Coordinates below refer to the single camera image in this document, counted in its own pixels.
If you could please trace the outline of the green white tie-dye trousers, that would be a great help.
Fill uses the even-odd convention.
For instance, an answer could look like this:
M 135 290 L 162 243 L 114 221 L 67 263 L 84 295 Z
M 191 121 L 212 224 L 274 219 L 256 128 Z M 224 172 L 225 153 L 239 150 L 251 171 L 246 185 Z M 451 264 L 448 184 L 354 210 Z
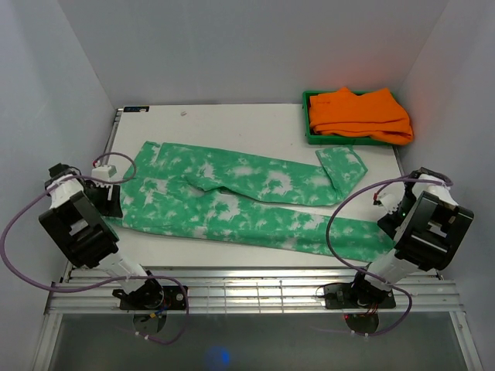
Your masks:
M 374 221 L 315 214 L 367 174 L 350 146 L 307 165 L 219 148 L 146 142 L 121 187 L 117 225 L 138 232 L 240 243 L 369 262 L 393 247 Z

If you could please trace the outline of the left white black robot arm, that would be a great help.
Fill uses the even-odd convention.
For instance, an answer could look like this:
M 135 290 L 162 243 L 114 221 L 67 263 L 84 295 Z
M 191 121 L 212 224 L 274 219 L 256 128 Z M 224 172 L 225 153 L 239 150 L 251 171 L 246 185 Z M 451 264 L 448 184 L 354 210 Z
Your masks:
M 162 286 L 118 249 L 119 238 L 104 220 L 123 217 L 121 187 L 111 182 L 115 168 L 102 165 L 93 173 L 103 179 L 82 179 L 79 170 L 62 163 L 51 167 L 45 182 L 51 204 L 39 216 L 40 224 L 73 266 L 116 278 L 121 287 L 115 297 L 137 309 L 162 307 Z

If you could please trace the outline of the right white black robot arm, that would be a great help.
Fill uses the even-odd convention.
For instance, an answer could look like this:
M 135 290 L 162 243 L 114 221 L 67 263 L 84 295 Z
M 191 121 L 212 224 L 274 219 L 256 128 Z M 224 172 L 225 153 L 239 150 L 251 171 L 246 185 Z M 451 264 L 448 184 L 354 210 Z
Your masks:
M 418 271 L 445 269 L 454 258 L 473 219 L 473 211 L 450 195 L 450 179 L 421 167 L 409 174 L 402 199 L 375 193 L 374 204 L 387 214 L 377 222 L 394 242 L 384 256 L 358 272 L 349 288 L 359 307 L 380 304 L 392 296 L 393 284 Z

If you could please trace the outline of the orange folded trousers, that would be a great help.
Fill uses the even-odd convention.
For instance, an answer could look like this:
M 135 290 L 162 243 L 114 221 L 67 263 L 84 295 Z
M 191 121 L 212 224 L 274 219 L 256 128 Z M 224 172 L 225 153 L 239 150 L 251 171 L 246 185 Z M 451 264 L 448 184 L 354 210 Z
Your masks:
M 392 145 L 414 139 L 410 117 L 389 89 L 355 94 L 346 87 L 309 98 L 309 128 L 323 136 L 370 138 Z

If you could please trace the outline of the black label sticker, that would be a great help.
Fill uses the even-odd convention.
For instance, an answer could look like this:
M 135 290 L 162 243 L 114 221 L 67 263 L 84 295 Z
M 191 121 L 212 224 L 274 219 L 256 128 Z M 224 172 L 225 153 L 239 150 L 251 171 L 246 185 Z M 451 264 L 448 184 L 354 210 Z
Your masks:
M 123 108 L 125 113 L 145 113 L 149 111 L 149 106 L 127 106 Z

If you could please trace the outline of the green plastic tray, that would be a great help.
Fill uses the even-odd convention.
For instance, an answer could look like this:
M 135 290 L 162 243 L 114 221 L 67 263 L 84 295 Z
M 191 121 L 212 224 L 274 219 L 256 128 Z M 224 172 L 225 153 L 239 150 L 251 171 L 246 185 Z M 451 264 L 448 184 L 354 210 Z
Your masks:
M 311 107 L 310 97 L 326 93 L 326 90 L 306 90 L 302 93 L 302 109 L 305 118 L 305 136 L 309 145 L 364 145 L 379 146 L 389 145 L 387 142 L 377 141 L 370 137 L 343 137 L 339 135 L 316 134 L 310 127 L 309 109 Z

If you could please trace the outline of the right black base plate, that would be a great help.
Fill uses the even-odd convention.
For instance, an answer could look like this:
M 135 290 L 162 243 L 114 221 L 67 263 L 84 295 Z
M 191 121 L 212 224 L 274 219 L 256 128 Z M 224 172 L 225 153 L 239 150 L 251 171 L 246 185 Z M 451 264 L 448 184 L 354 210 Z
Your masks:
M 323 287 L 326 309 L 392 309 L 396 301 L 392 291 L 358 288 L 352 283 L 335 283 Z

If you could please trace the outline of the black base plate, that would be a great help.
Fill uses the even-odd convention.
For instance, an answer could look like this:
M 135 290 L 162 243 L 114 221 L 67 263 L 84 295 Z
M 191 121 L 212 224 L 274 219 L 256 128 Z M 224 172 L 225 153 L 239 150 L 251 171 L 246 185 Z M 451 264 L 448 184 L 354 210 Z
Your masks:
M 396 301 L 392 291 L 358 288 L 352 283 L 335 283 L 323 287 L 326 309 L 392 309 Z
M 122 310 L 173 310 L 186 309 L 186 299 L 183 291 L 177 285 L 162 286 L 152 294 L 126 294 L 123 289 L 114 289 L 112 295 L 120 300 Z

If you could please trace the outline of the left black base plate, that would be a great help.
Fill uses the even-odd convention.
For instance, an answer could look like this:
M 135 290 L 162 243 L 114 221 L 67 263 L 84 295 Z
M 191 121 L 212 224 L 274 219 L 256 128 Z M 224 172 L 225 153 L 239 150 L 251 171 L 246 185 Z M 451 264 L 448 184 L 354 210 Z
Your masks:
M 173 310 L 186 309 L 186 299 L 183 291 L 177 285 L 162 286 L 152 294 L 126 294 L 123 289 L 114 289 L 112 295 L 120 300 L 122 310 Z

